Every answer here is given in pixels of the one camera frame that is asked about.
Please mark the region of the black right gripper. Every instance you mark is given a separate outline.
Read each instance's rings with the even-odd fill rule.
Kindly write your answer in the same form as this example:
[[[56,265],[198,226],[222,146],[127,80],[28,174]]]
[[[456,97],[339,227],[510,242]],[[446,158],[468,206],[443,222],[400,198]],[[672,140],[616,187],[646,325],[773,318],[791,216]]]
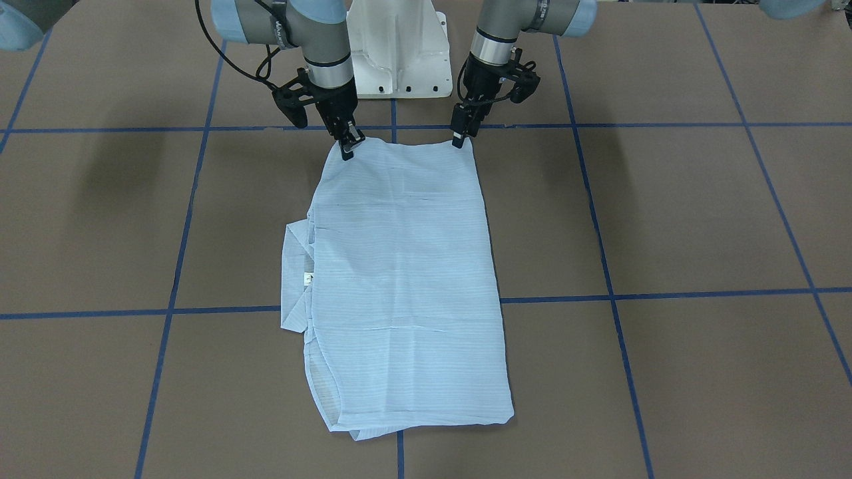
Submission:
[[[338,140],[343,161],[352,160],[354,148],[365,140],[362,131],[357,128],[354,112],[358,106],[358,93],[355,80],[349,80],[337,88],[316,86],[316,109],[333,137],[346,137]]]

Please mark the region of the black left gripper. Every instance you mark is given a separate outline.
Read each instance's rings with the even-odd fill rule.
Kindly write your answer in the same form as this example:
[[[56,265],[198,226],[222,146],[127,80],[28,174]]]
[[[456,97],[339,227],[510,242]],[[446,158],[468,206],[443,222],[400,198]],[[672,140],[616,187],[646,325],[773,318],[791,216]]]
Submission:
[[[453,133],[451,144],[454,148],[462,148],[467,138],[475,136],[471,128],[475,126],[476,109],[511,99],[511,88],[508,94],[500,96],[499,92],[505,81],[503,79],[511,73],[514,63],[515,59],[509,57],[508,63],[492,65],[469,53],[459,77],[466,91],[465,94],[459,93],[460,100],[453,107],[450,121]]]

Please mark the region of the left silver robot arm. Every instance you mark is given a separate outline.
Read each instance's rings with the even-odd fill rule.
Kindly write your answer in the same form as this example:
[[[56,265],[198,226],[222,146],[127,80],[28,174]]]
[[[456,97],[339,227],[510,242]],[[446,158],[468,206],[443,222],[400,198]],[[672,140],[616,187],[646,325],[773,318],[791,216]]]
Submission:
[[[850,128],[850,29],[827,1],[485,1],[465,73],[514,47],[544,91],[485,140],[563,126]]]

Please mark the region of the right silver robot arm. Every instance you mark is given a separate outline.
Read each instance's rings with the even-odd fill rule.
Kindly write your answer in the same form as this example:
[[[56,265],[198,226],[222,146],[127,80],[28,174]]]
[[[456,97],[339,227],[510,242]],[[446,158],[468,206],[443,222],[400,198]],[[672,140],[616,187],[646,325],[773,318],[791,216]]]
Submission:
[[[1,1],[2,51],[27,51],[79,2]],[[192,3],[205,39],[223,63],[263,84],[296,128],[308,126],[306,107],[316,106],[341,158],[353,158],[365,136],[354,118],[358,94],[343,1],[210,1],[210,19],[223,40],[266,46],[266,57],[254,73],[226,56],[210,35],[201,1]],[[305,67],[286,84],[274,84],[270,79],[274,57],[295,49],[301,49]]]

